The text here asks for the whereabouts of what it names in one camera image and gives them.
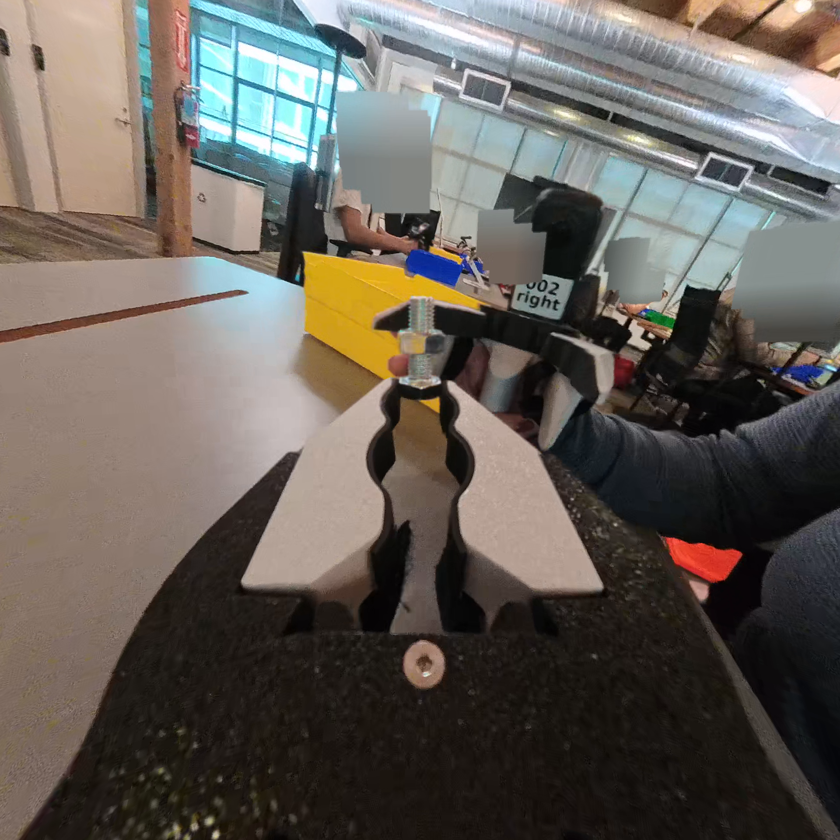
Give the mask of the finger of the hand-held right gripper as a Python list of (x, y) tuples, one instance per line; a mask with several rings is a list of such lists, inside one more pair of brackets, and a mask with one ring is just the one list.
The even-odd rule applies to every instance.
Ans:
[(613, 388), (615, 365), (608, 349), (559, 332), (546, 339), (540, 355), (553, 367), (542, 391), (539, 423), (539, 449), (545, 453), (578, 410), (604, 403)]
[[(408, 329), (410, 303), (399, 303), (388, 308), (373, 319), (373, 330), (399, 333)], [(456, 338), (483, 338), (488, 325), (487, 313), (451, 303), (434, 303), (434, 328), (447, 336)]]

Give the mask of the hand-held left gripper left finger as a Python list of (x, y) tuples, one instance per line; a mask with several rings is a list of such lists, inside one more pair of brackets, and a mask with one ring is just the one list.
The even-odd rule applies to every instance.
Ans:
[(396, 380), (384, 380), (312, 435), (242, 577), (244, 591), (301, 595), (360, 611), (371, 595), (394, 611), (405, 541), (382, 486), (395, 463)]

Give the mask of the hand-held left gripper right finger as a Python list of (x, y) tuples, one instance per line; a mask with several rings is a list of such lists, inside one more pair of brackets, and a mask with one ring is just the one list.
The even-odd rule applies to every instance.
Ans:
[(537, 449), (456, 383), (439, 416), (458, 482), (438, 562), (444, 621), (494, 621), (509, 604), (599, 596), (604, 584)]

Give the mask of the silver hex bolt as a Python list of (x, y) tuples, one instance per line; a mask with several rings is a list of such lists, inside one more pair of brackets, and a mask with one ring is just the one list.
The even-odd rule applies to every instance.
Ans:
[[(412, 297), (408, 302), (411, 304), (408, 319), (408, 329), (419, 332), (430, 332), (434, 328), (434, 311), (432, 306), (435, 303), (431, 297)], [(414, 392), (429, 392), (440, 385), (439, 376), (435, 373), (437, 358), (441, 355), (418, 355), (407, 356), (407, 375), (399, 377), (402, 388), (411, 389)]]

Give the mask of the yellow plastic bin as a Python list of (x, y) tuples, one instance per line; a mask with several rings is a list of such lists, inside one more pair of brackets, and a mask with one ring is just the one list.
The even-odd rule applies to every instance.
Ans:
[(379, 382), (360, 398), (348, 414), (369, 416), (374, 427), (399, 422), (401, 400), (418, 402), (434, 410), (446, 428), (459, 414), (457, 397), (442, 383), (429, 392), (402, 388), (390, 375), (388, 360), (400, 354), (397, 332), (373, 330), (375, 315), (412, 297), (433, 298), (479, 309), (476, 299), (421, 276), (409, 277), (401, 268), (327, 255), (305, 254), (305, 328), (309, 335), (374, 373)]

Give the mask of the person's right forearm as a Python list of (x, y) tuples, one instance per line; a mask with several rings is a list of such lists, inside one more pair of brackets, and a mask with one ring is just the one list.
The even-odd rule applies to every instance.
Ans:
[(549, 452), (618, 516), (667, 537), (720, 549), (838, 550), (838, 384), (699, 437), (591, 409)]

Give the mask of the person's right hand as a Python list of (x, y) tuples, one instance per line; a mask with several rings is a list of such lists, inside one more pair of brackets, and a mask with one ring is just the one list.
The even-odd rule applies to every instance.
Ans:
[[(470, 339), (456, 339), (453, 349), (449, 351), (446, 363), (456, 362), (457, 353), (468, 350), (464, 366), (459, 369), (455, 376), (455, 382), (468, 394), (477, 398), (487, 378), (490, 364), (490, 350), (482, 342)], [(408, 357), (404, 354), (397, 354), (391, 357), (387, 364), (390, 375), (402, 377), (407, 375)], [(507, 425), (511, 430), (523, 439), (536, 445), (539, 435), (538, 423), (519, 412), (495, 412), (495, 417)]]

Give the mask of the blue plastic bin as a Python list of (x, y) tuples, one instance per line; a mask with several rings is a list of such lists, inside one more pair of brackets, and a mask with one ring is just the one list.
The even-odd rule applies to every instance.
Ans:
[(406, 257), (405, 271), (446, 287), (455, 287), (462, 274), (461, 258), (439, 255), (431, 250), (415, 248)]

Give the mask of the black office chair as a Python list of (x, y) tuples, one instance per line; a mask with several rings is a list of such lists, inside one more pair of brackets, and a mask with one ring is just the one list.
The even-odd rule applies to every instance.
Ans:
[(673, 409), (660, 418), (658, 428), (673, 423), (681, 406), (676, 391), (705, 353), (720, 297), (719, 290), (687, 287), (670, 337), (645, 365), (643, 396), (666, 396), (675, 402)]

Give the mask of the white air vent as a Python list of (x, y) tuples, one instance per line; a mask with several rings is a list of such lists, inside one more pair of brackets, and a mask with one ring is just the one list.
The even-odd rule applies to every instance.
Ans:
[(729, 193), (740, 193), (753, 173), (754, 165), (751, 163), (708, 152), (701, 160), (694, 180)]
[(458, 99), (468, 105), (493, 112), (503, 112), (511, 91), (511, 82), (489, 73), (467, 68), (458, 90)]

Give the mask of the black high-back chair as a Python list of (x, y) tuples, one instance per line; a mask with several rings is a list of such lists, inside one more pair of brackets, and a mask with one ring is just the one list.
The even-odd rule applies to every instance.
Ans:
[(292, 168), (285, 226), (280, 238), (277, 277), (302, 287), (306, 280), (305, 254), (327, 255), (329, 241), (323, 211), (316, 208), (318, 178), (304, 163)]

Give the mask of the orange red cloth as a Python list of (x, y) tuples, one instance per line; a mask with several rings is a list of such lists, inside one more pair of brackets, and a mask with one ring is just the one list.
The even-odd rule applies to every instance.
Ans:
[(675, 538), (662, 540), (678, 567), (709, 584), (725, 581), (742, 557), (742, 553), (734, 549), (716, 549), (705, 543)]

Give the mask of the white recycling bin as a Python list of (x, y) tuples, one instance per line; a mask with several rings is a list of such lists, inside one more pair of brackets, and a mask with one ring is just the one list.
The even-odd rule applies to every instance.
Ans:
[(266, 184), (192, 160), (192, 237), (233, 254), (260, 252)]

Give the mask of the black floor lamp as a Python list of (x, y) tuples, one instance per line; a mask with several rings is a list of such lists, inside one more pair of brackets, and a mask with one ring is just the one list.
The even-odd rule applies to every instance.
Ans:
[(333, 120), (337, 108), (343, 60), (346, 57), (356, 60), (365, 58), (366, 47), (357, 38), (342, 28), (329, 24), (316, 24), (314, 29), (321, 42), (330, 47), (334, 53), (332, 84), (329, 89), (329, 104), (324, 120), (324, 131), (318, 141), (316, 168), (316, 174), (326, 176), (332, 175), (335, 167), (337, 141), (333, 130)]

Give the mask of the operator's arm in grey sleeve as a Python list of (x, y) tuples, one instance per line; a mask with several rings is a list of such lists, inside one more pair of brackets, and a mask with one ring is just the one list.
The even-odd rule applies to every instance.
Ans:
[(835, 824), (839, 817), (839, 517), (778, 545), (733, 653)]

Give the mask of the red fire extinguisher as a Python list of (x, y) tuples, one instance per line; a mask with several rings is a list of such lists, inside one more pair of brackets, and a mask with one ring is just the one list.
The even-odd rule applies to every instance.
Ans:
[(175, 130), (178, 142), (188, 150), (200, 147), (200, 88), (184, 82), (175, 89)]

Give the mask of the cream door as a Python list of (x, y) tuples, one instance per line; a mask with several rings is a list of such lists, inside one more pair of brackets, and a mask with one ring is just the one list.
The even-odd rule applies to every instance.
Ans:
[(25, 2), (61, 212), (144, 215), (136, 3)]
[(9, 191), (16, 207), (35, 209), (29, 171), (28, 129), (31, 115), (31, 55), (23, 2), (1, 2), (1, 113)]

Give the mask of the wooden post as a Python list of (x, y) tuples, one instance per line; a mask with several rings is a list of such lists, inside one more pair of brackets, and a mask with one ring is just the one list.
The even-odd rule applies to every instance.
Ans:
[(164, 257), (193, 253), (192, 154), (179, 138), (176, 103), (192, 83), (190, 4), (149, 1), (156, 218)]

